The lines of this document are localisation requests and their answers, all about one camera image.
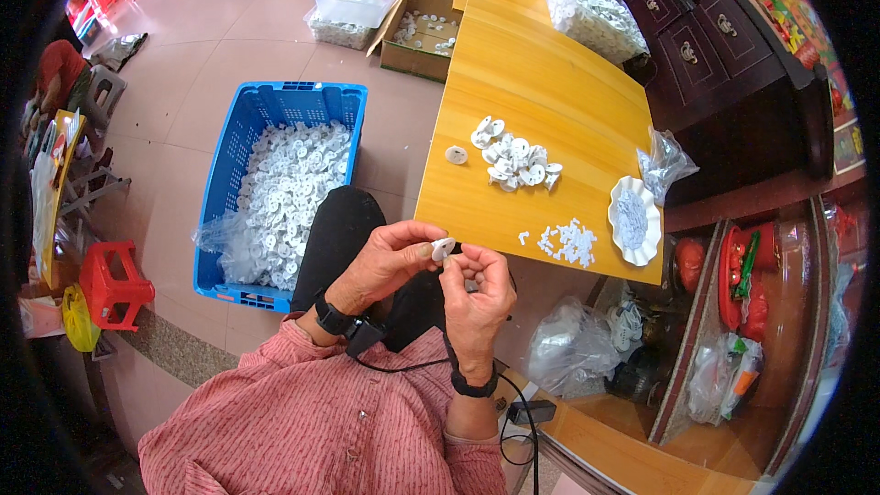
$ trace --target white bowl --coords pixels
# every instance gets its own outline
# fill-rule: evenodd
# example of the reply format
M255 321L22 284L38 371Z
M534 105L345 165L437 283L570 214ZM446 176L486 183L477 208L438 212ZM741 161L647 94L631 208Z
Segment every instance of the white bowl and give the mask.
M648 215L648 232L642 247L635 250L623 246L623 237L617 228L617 200L621 198L624 190L632 190L645 204L645 213ZM657 244L663 238L663 227L660 225L660 210L654 204L654 194L645 188L645 184L639 178L624 176L610 191L610 204L608 205L608 221L614 227L611 238L614 244L621 249L623 259L630 264L644 266L657 254Z

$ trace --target blue plastic crate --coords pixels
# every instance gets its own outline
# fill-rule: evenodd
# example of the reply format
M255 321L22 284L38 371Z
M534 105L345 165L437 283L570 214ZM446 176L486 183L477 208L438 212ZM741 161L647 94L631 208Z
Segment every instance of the blue plastic crate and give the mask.
M332 82L246 82L235 91L223 132L217 141L214 161L202 201L200 225L236 211L236 198L241 177L248 171L251 145L270 124L291 126L297 121L308 127L342 122L351 131L345 183L351 183L361 141L363 112L367 105L367 88L358 84ZM220 253L195 249L192 288L202 296L230 303L271 309L280 313L291 311L292 291L272 286L226 284L217 265Z

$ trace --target black cable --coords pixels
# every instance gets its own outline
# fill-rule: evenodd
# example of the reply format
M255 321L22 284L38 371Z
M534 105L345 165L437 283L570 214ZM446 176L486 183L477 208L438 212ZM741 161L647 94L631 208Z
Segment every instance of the black cable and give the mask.
M507 378L506 376L504 376L501 373L499 373L498 376L500 376L500 378L502 378L502 379L507 380L507 383L513 387L513 390L517 391L517 395L519 396L519 399L521 399L522 403L524 404L525 415L526 415L526 417L529 418L529 426L532 428L532 436L533 436L533 440L534 440L534 442L533 442L534 449L532 452L532 461L533 461L533 463L532 463L532 468L533 468L532 493L534 493L534 495L538 495L538 430L535 428L535 421L532 419L532 411L529 409L529 401L527 399L525 399L525 395L523 395L523 391L520 390L519 387L513 383L513 380ZM501 456L504 457L504 460L506 460L507 462L514 464L510 459L508 459L504 455L503 448L501 450Z
M446 359L437 359L436 361L429 361L428 363L420 363L419 365L411 365L408 368L382 369L382 368L377 368L376 366L370 365L369 363L363 363L358 357L353 357L353 359L356 362L363 365L364 367L366 367L368 369L372 369L373 371L379 371L380 373L405 373L406 371L414 371L415 369L426 368L429 365L437 365L439 363L446 363L447 361L449 361L447 358Z
M414 371L415 369L422 369L422 368L426 368L431 365L439 365L441 363L446 363L449 361L448 359L437 359L436 361L429 361L427 363L420 363L418 365L412 365L408 368L385 369L385 368L377 368L376 366L372 366L369 363L364 363L358 357L352 357L352 358L357 363L363 365L364 367L366 367L368 369L372 369L373 371L379 371L380 373L405 373L407 371ZM513 387L513 390L517 391L517 395L519 396L519 399L522 400L522 403L524 403L525 415L529 418L529 426L532 429L532 434L529 436L526 436L525 434L514 434L512 436L508 436L507 438L504 438L504 429L507 427L507 420L505 419L504 424L501 425L499 442L501 443L501 442L504 442L505 440L512 440L513 438L529 439L532 441L532 458L525 461L525 462L514 462L511 459L507 458L506 455L504 455L503 445L500 448L500 456L504 457L505 461L509 462L510 464L513 464L514 466L525 466L526 464L529 463L529 461L532 461L532 465L533 465L533 481L532 481L533 493L534 493L534 495L538 495L538 430L535 428L535 422L532 419L532 411L529 409L529 402L527 399L525 399L525 395L523 394L522 390L520 390L519 387L513 383L513 380L507 378L506 376L504 376L501 373L499 373L498 376L502 379L507 380L507 382Z

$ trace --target black power adapter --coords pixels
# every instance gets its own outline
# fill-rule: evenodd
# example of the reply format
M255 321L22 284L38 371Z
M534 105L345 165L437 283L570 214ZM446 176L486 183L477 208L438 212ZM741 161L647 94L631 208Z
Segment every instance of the black power adapter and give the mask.
M525 413L524 401L514 401L507 410L507 419L513 424L528 424L529 417ZM533 400L528 402L529 411L532 412L532 420L537 423L545 423L553 420L556 414L556 404L547 400Z

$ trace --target tiled floor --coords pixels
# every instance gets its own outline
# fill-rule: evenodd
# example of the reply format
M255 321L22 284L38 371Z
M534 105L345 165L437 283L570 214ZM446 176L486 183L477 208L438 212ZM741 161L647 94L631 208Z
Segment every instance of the tiled floor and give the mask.
M367 86L355 182L375 196L389 222L412 218L443 95L442 84L381 69L377 56L315 43L303 22L312 5L313 0L138 0L117 5L107 30L107 36L148 32L149 37L121 71L127 88L105 140L115 151L113 170L133 181L127 193L100 200L93 217L104 237L135 241L143 274L156 287L156 314L235 355L275 334L280 316L196 294L190 233L236 87L295 80ZM505 325L498 344L500 357L512 362L524 355L534 326L555 302L563 294L585 297L595 276L516 258L511 269L520 303L516 321ZM112 342L120 354L105 362L102 372L117 427L131 450L192 388L118 336Z

